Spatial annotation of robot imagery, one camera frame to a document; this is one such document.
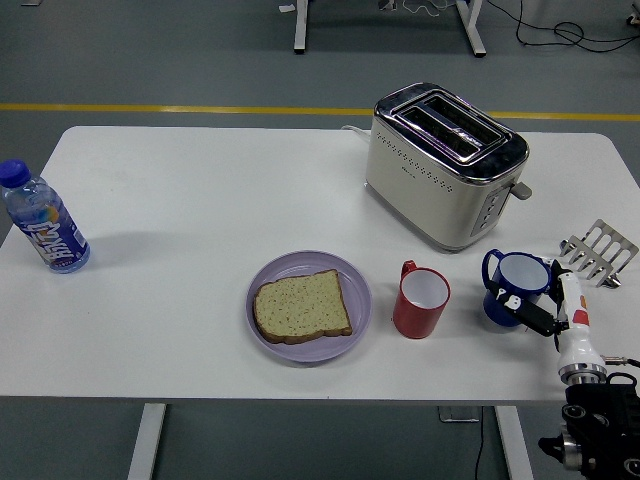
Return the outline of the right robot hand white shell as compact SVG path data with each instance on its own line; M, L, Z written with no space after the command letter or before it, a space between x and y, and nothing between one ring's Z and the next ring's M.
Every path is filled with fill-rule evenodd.
M589 313L577 276L556 259L487 252L483 309L499 326L524 325L556 341L558 375L567 385L602 383L605 363L592 346Z

